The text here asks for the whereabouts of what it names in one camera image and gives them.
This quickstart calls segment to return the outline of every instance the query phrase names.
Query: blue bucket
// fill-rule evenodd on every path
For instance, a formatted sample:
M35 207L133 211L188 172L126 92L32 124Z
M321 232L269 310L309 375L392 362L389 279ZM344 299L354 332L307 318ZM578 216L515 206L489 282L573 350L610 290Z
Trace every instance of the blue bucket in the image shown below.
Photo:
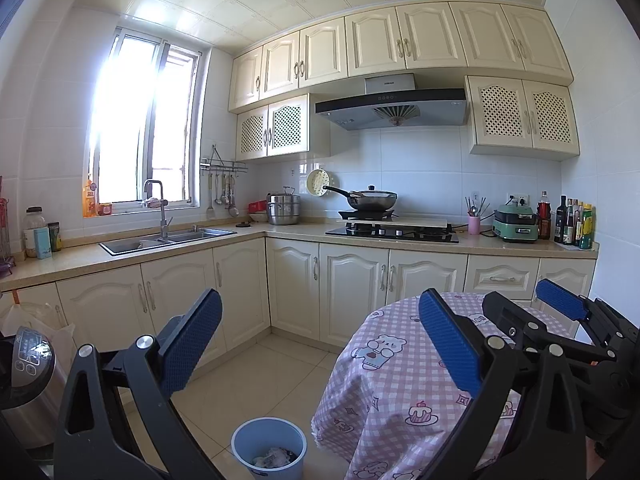
M271 447L282 447L298 458L284 467L265 469L253 465L257 456L264 456ZM302 464L306 454L306 438L299 427L283 418L264 416L248 420L231 437L231 449L238 461L254 478L262 480L301 480Z

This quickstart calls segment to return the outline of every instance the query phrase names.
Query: kitchen sink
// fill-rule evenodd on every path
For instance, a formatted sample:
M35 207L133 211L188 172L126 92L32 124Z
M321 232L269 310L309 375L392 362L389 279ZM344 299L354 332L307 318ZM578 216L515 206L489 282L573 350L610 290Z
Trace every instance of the kitchen sink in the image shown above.
M100 243L100 246L111 256L119 256L120 254L148 251L149 249L154 249L156 247L185 244L189 242L196 242L198 240L219 238L221 236L233 234L236 234L236 232L223 231L220 229L198 228L196 230L189 229L184 231L173 231L169 233L169 236L165 239L161 238L160 235L122 238L121 240L102 242Z

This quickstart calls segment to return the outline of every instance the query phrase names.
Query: blue gripper pad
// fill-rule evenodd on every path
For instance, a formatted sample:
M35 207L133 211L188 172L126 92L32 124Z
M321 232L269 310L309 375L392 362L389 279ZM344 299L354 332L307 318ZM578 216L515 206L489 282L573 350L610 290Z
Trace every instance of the blue gripper pad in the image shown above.
M160 390L165 399L183 389L222 319L222 300L205 290L158 351Z
M457 326L453 317L456 314L434 288L420 296L418 314L456 386L476 398L482 386L480 354Z
M551 280L544 279L538 282L536 296L574 321L584 319L587 316L582 300Z

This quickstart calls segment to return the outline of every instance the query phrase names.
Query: green appliance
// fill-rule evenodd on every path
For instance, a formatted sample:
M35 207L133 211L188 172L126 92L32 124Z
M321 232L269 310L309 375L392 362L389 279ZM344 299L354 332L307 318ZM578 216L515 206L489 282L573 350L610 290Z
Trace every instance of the green appliance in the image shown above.
M533 243L538 239L538 215L528 206L501 205L494 211L494 233L507 242Z

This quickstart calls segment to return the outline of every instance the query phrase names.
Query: gas stove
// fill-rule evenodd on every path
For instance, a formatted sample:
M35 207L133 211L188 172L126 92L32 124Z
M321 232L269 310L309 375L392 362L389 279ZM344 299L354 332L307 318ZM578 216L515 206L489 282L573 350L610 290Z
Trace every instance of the gas stove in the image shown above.
M354 216L360 218L351 218L348 213L354 213ZM389 211L369 219L362 218L362 212L340 214L346 220L346 225L327 231L326 234L408 242L459 243L458 235L453 231L451 224L438 219L393 218Z

